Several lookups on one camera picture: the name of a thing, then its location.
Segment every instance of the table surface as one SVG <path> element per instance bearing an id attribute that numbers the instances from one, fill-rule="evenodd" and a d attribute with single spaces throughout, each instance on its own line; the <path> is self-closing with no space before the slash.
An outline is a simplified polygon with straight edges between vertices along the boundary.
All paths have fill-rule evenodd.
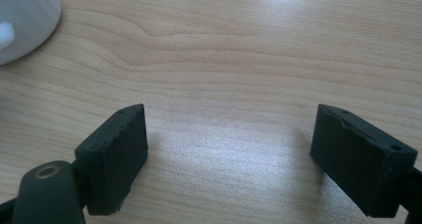
<path id="1" fill-rule="evenodd" d="M 0 68 L 0 201 L 116 110 L 149 157 L 88 223 L 403 223 L 365 217 L 309 156 L 318 104 L 422 151 L 422 0 L 62 0 Z M 416 167 L 422 168 L 418 157 Z"/>

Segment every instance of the white mug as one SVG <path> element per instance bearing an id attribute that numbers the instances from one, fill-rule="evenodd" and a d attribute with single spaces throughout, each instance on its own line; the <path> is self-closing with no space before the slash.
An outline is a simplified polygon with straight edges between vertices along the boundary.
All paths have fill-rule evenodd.
<path id="1" fill-rule="evenodd" d="M 0 0 L 0 65 L 40 46 L 56 28 L 60 0 Z"/>

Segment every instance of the black rubber block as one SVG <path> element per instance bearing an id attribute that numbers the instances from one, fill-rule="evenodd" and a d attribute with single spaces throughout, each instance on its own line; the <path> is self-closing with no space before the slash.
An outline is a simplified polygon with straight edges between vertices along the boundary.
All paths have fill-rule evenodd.
<path id="1" fill-rule="evenodd" d="M 394 217 L 417 151 L 355 114 L 319 105 L 311 156 L 367 216 Z"/>
<path id="2" fill-rule="evenodd" d="M 75 150 L 80 173 L 89 177 L 91 215 L 110 215 L 120 206 L 145 164 L 148 145 L 143 105 L 113 114 Z"/>

